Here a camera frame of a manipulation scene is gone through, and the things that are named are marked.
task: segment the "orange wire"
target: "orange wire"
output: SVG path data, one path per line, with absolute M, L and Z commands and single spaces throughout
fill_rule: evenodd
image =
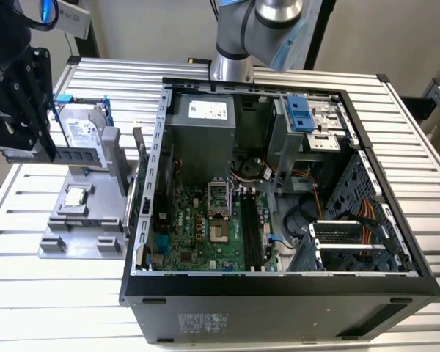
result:
M 375 216 L 375 209 L 373 209 L 373 206 L 370 204 L 370 202 L 367 202 L 368 205 L 370 206 L 370 211 L 372 213 L 372 219 L 375 220 L 376 216 Z M 372 237 L 372 233 L 371 231 L 368 231 L 368 243 L 370 244 L 370 239 Z
M 368 203 L 367 200 L 364 198 L 364 204 L 365 204 L 365 213 L 364 213 L 364 217 L 366 218 L 368 216 L 369 210 L 368 210 Z M 364 244 L 367 244 L 368 242 L 368 231 L 365 228 L 364 225 L 362 225 L 363 229 L 364 229 Z
M 316 177 L 315 177 L 315 184 L 313 185 L 313 190 L 315 192 L 315 201 L 316 201 L 316 208 L 318 209 L 318 218 L 320 220 L 323 220 L 323 214 L 321 213 L 320 201 L 318 199 L 318 192 L 316 191 Z
M 364 198 L 362 200 L 362 204 L 364 206 L 364 217 L 367 217 L 367 200 Z M 363 236 L 362 236 L 362 244 L 365 244 L 367 241 L 367 229 L 365 229 L 365 226 L 362 225 L 362 232 L 363 232 Z M 366 254 L 365 251 L 360 251 L 360 255 L 364 255 Z

